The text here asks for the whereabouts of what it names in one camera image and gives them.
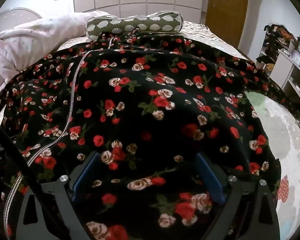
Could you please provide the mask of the pink floral comforter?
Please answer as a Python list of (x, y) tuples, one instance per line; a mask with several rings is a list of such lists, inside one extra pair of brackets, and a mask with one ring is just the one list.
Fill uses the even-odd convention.
[(0, 92), (25, 68), (64, 42), (84, 36), (87, 20), (104, 15), (108, 13), (99, 10), (73, 12), (27, 22), (0, 32)]

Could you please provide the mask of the green white patterned pillow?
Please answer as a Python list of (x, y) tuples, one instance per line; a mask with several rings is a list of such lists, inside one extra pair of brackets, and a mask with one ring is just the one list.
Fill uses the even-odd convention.
[(117, 35), (131, 32), (135, 28), (146, 33), (176, 34), (181, 31), (183, 23), (183, 17), (177, 11), (159, 11), (126, 18), (104, 15), (87, 20), (86, 36), (90, 40), (96, 40), (102, 32)]

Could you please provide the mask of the black floral dress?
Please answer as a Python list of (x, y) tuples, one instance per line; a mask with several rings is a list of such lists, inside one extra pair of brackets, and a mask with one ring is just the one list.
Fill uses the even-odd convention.
[(277, 204), (281, 165), (249, 92), (294, 111), (247, 60), (176, 35), (104, 32), (17, 74), (0, 92), (0, 127), (25, 160), (27, 193), (101, 155), (74, 204), (92, 239), (203, 239), (219, 205), (198, 153), (265, 180)]

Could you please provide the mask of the patchwork quilted bedspread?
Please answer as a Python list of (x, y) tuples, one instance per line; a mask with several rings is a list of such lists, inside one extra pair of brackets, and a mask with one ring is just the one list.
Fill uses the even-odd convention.
[(293, 116), (279, 103), (262, 94), (249, 93), (270, 140), (270, 148), (281, 163), (279, 225), (281, 239), (292, 239), (300, 228), (300, 130)]

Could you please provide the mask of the brown wooden door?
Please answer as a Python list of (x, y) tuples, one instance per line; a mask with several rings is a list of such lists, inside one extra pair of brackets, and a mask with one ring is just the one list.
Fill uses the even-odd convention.
[(205, 25), (223, 41), (237, 48), (247, 7), (248, 0), (209, 0)]

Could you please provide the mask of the rounded headboard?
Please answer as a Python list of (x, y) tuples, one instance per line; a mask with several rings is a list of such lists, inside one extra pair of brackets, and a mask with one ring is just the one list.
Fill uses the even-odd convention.
[(38, 13), (27, 8), (12, 8), (5, 10), (0, 12), (0, 32), (41, 18), (42, 17)]

